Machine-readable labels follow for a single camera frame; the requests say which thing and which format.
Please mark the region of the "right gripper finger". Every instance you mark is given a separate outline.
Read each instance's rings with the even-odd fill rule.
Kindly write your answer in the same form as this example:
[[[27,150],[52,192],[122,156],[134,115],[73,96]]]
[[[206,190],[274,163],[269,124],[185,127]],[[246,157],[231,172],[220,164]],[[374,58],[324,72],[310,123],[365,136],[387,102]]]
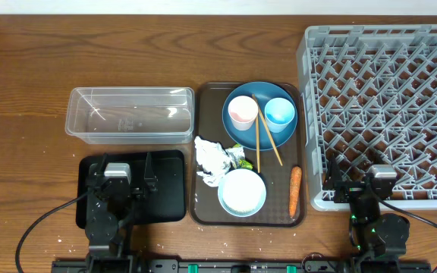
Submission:
[[[386,165],[386,161],[384,160],[382,153],[372,152],[371,162],[372,165]]]
[[[325,181],[322,185],[324,190],[337,190],[343,185],[341,170],[336,162],[335,156],[329,158],[328,170],[325,175]]]

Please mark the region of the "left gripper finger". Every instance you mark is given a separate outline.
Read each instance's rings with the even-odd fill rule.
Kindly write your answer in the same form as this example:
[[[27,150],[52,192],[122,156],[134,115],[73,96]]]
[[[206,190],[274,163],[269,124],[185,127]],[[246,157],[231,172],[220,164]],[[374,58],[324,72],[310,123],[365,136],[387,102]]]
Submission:
[[[143,180],[144,180],[144,183],[146,186],[145,191],[147,193],[152,193],[152,192],[157,191],[156,184],[158,182],[158,179],[154,174],[153,160],[152,160],[152,153],[151,152],[148,152],[146,154],[146,164],[145,164],[145,168],[144,168]]]
[[[104,172],[107,166],[107,161],[108,161],[108,154],[104,153],[100,158],[100,162],[95,164],[95,166],[90,169],[89,172],[90,180],[99,180],[105,176]]]

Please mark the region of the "orange carrot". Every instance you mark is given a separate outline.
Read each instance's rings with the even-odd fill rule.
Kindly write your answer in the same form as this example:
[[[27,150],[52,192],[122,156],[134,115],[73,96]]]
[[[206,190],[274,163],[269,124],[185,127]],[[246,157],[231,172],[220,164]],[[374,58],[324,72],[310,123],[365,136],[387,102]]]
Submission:
[[[291,169],[290,185],[289,185],[289,216],[293,218],[297,211],[297,204],[300,193],[300,184],[302,178],[302,169],[295,166]]]

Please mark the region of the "white paper napkin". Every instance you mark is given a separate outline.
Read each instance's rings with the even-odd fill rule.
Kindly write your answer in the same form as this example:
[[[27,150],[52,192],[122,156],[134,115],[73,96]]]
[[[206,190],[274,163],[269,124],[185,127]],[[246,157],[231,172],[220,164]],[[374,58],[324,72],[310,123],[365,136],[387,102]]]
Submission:
[[[197,174],[210,187],[217,187],[231,168],[231,157],[220,143],[209,142],[196,136],[196,163],[201,167]]]

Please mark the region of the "light blue cup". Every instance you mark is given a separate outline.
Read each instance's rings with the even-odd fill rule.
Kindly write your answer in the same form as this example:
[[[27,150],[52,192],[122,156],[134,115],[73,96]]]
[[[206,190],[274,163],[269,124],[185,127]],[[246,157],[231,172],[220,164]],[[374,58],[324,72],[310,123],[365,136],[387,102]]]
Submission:
[[[265,115],[269,130],[280,133],[293,121],[296,114],[292,102],[284,98],[274,98],[266,103]]]

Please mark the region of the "green and silver wrapper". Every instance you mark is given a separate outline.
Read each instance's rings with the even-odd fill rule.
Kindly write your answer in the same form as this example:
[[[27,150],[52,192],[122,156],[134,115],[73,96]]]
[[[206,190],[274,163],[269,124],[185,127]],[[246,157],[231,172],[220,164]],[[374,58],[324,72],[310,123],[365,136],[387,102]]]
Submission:
[[[233,169],[253,169],[253,164],[245,159],[244,148],[242,145],[236,143],[234,146],[227,148],[225,152],[231,160],[231,167]]]

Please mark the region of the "pink cup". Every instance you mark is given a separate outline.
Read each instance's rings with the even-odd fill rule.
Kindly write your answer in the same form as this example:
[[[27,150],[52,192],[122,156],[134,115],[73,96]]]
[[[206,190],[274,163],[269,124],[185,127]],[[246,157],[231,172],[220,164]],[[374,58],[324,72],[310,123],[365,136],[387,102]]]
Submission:
[[[249,96],[237,96],[228,104],[228,115],[237,130],[250,129],[258,113],[259,109],[255,100]]]

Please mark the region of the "wooden chopstick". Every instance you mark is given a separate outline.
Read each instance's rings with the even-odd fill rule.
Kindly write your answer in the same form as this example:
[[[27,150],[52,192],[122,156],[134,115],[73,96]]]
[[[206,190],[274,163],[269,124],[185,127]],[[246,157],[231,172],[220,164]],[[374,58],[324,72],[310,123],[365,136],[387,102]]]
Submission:
[[[257,172],[260,173],[260,137],[259,137],[259,114],[256,116],[255,120],[255,132],[256,132],[256,167]]]
[[[274,141],[274,139],[272,137],[272,134],[271,134],[271,132],[269,130],[269,126],[267,125],[265,116],[264,116],[264,114],[263,114],[263,112],[262,112],[262,110],[261,110],[261,108],[259,106],[259,101],[258,101],[258,99],[256,98],[256,96],[254,94],[252,94],[252,98],[253,98],[253,100],[257,104],[258,112],[259,112],[258,115],[260,117],[260,120],[263,122],[264,128],[266,129],[267,136],[268,136],[269,141],[270,141],[270,143],[272,145],[273,151],[275,152],[275,155],[276,155],[276,157],[278,159],[278,162],[279,162],[280,166],[283,166],[283,162],[282,162],[281,156],[279,155],[277,146],[276,146],[275,141]]]

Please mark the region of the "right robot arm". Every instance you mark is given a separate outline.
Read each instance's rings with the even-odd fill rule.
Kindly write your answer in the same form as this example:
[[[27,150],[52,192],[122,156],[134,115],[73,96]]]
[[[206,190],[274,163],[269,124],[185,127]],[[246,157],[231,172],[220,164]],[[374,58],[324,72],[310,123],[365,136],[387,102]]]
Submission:
[[[380,203],[392,195],[396,181],[395,169],[383,164],[369,167],[360,180],[345,180],[335,157],[329,159],[323,188],[335,192],[333,202],[349,205],[351,242],[359,250],[357,263],[400,256],[407,251],[409,221],[380,210]]]

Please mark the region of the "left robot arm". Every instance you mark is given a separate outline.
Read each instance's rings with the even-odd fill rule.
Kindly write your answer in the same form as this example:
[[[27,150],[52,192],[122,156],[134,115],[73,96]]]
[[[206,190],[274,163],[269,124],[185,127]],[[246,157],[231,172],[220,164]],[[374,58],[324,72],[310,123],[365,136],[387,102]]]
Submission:
[[[152,155],[146,154],[144,170],[132,181],[131,164],[110,162],[104,155],[86,179],[91,212],[85,233],[91,259],[123,259],[129,252],[130,233],[135,221],[146,214],[146,206],[158,182]]]

